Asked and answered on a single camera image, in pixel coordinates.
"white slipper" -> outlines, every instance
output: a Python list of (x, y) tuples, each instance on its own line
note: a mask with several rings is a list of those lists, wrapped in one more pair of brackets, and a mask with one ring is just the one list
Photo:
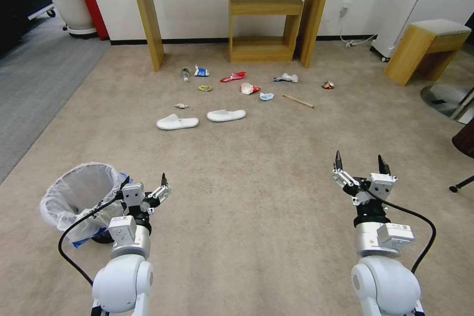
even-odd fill
[(157, 121), (157, 127), (166, 130), (195, 127), (199, 123), (197, 118), (178, 118), (172, 114)]
[(237, 111), (227, 111), (227, 110), (217, 110), (211, 111), (206, 114), (206, 117), (214, 122), (224, 122), (224, 121), (232, 121), (235, 119), (243, 119), (247, 115), (245, 110), (237, 110)]

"white flower pot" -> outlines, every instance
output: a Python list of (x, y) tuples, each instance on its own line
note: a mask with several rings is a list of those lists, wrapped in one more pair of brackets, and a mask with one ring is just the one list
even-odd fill
[(62, 19), (73, 35), (88, 35), (96, 32), (84, 0), (53, 0)]

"floor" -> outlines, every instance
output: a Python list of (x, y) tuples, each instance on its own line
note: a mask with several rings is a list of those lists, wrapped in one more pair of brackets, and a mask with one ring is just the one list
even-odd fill
[[(399, 177), (391, 201), (428, 216), (438, 228), (417, 277), (430, 316), (472, 314), (474, 184), (457, 195), (448, 186), (472, 174), (474, 160), (451, 137), (461, 125), (419, 98), (427, 81), (400, 87), (368, 47), (317, 42), (310, 69), (292, 63), (230, 64), (225, 45), (169, 45), (158, 73), (146, 46), (112, 47), (0, 186), (0, 314), (86, 315), (90, 288), (63, 261), (59, 232), (40, 217), (47, 187), (71, 167), (112, 164), (147, 189), (163, 171), (173, 192), (152, 216), (155, 283), (150, 315), (361, 315), (350, 271), (357, 262), (356, 211), (331, 178), (336, 150), (344, 168), (367, 176), (377, 154)], [(180, 78), (182, 67), (207, 67), (207, 79)], [(269, 102), (239, 93), (232, 71), (272, 92)], [(296, 73), (298, 83), (272, 81)], [(325, 80), (335, 90), (323, 90)], [(472, 85), (474, 59), (462, 52), (440, 82)], [(210, 84), (211, 92), (197, 89)], [(292, 95), (315, 109), (283, 98)], [(189, 105), (180, 110), (178, 102)], [(211, 110), (247, 110), (215, 123)], [(197, 127), (160, 131), (169, 114), (197, 117)], [(430, 235), (403, 251), (411, 267)], [(88, 242), (66, 251), (89, 275), (109, 260), (110, 246)]]
[(72, 38), (63, 24), (45, 14), (0, 55), (0, 183), (110, 48)]

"red container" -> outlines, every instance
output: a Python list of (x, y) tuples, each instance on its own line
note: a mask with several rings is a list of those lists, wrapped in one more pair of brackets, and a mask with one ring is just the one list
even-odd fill
[(84, 0), (89, 10), (90, 17), (92, 17), (92, 22), (94, 23), (94, 27), (97, 31), (97, 35), (99, 36), (100, 40), (106, 40), (109, 38), (109, 33), (107, 32), (107, 28), (105, 27), (104, 20), (102, 19), (102, 15), (100, 14), (99, 6), (97, 6), (96, 0)]

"blue wrapper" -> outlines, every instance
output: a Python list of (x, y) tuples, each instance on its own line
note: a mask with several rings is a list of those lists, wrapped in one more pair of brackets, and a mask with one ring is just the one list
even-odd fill
[(194, 72), (194, 76), (195, 77), (208, 77), (209, 70), (207, 70), (206, 68), (198, 67), (198, 65), (196, 64), (196, 71)]

